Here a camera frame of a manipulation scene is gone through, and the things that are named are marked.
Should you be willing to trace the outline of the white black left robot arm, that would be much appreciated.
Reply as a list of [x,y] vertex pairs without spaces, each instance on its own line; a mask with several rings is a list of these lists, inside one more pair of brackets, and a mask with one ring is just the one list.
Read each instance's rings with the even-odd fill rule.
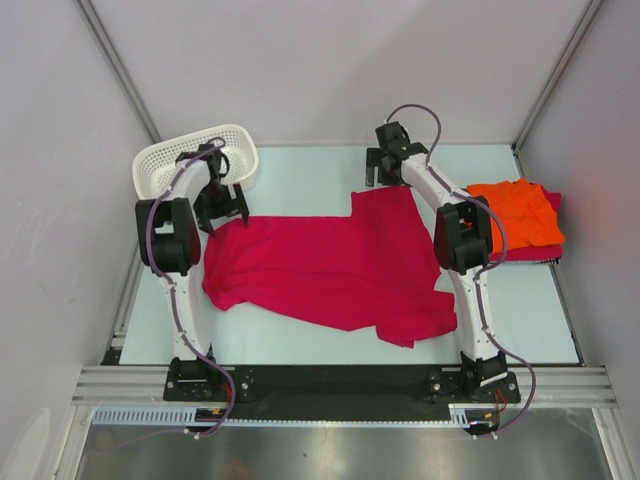
[[173,176],[157,197],[135,205],[138,245],[143,264],[158,278],[173,322],[174,357],[181,362],[213,365],[212,342],[202,323],[198,269],[213,222],[221,218],[249,220],[243,187],[223,180],[231,161],[225,140],[213,137],[194,151],[182,152]]

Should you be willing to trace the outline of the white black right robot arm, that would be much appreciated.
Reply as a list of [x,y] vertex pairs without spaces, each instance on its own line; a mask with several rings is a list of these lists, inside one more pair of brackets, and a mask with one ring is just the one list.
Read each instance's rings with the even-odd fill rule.
[[431,152],[411,141],[399,122],[383,124],[375,135],[378,146],[367,150],[365,183],[409,186],[435,212],[434,253],[454,287],[463,333],[459,387],[469,399],[484,401],[508,376],[488,299],[493,250],[488,201],[471,196],[432,166]]

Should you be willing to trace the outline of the white perforated plastic basket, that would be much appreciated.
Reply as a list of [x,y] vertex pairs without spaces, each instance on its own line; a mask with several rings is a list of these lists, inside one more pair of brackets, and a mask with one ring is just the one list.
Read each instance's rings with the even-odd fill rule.
[[201,144],[220,137],[222,152],[229,160],[223,185],[240,184],[249,190],[255,183],[259,167],[256,146],[248,131],[236,124],[223,124],[156,143],[141,150],[134,158],[132,177],[140,200],[153,199],[166,190],[174,176],[175,161],[183,152],[196,151]]

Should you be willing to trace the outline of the orange t shirt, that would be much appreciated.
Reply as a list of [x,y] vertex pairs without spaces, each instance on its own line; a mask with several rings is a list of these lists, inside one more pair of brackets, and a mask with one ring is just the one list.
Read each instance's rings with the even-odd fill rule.
[[562,195],[526,179],[472,184],[467,192],[484,197],[507,235],[509,250],[560,246],[566,241],[558,223]]

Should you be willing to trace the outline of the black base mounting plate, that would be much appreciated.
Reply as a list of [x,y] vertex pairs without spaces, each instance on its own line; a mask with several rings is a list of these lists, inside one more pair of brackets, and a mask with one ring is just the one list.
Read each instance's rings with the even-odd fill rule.
[[234,419],[310,421],[444,420],[449,405],[515,406],[514,373],[475,400],[459,387],[460,369],[443,365],[236,366],[226,381],[200,361],[173,360],[163,398],[201,406],[224,403],[235,386]]

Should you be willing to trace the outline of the aluminium left corner post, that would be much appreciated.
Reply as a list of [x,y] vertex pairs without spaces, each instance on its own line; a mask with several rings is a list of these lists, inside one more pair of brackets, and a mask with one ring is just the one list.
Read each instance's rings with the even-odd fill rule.
[[93,1],[74,0],[74,6],[85,23],[98,50],[114,76],[121,92],[129,104],[136,120],[151,143],[161,141],[159,130],[137,88],[130,72],[122,59],[116,44],[109,34]]

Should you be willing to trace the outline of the aluminium corner post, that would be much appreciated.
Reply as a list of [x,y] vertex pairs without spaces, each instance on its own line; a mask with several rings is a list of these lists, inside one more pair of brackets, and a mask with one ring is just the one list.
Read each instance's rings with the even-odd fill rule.
[[572,27],[566,42],[560,50],[558,58],[546,78],[541,91],[536,97],[535,102],[511,144],[511,150],[515,156],[520,155],[520,152],[536,124],[547,109],[548,104],[561,80],[568,72],[569,67],[578,54],[586,37],[590,33],[591,28],[607,4],[608,1],[606,0],[589,0],[585,3],[584,8],[580,12],[575,25]]
[[114,76],[121,92],[129,104],[136,120],[151,143],[161,141],[159,130],[137,88],[130,72],[122,59],[116,44],[109,34],[93,1],[74,0],[74,6],[85,23],[98,50]]

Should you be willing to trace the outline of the aluminium right corner post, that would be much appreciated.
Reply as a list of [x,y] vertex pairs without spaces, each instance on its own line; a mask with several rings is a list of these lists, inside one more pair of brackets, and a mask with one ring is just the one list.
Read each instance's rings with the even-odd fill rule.
[[572,27],[566,42],[560,50],[558,58],[546,78],[541,91],[536,97],[535,102],[511,144],[511,150],[515,156],[520,155],[520,152],[536,124],[547,109],[548,104],[561,80],[568,72],[569,67],[578,54],[586,37],[590,33],[591,28],[607,4],[608,1],[606,0],[589,0],[585,3],[584,8],[580,12],[575,25]]

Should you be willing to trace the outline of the aluminium front frame rail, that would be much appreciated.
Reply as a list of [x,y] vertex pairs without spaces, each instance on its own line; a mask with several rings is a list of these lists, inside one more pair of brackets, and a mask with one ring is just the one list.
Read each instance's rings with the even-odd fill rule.
[[[398,394],[458,404],[503,398],[510,406],[531,398],[535,408],[611,408],[617,404],[602,367],[551,366],[533,371],[513,367],[506,378],[484,387],[464,381],[456,367],[435,365],[236,366],[229,373],[244,403],[270,394]],[[76,404],[194,403],[210,402],[216,392],[205,386],[203,375],[183,380],[168,366],[93,366],[82,369],[72,400]]]

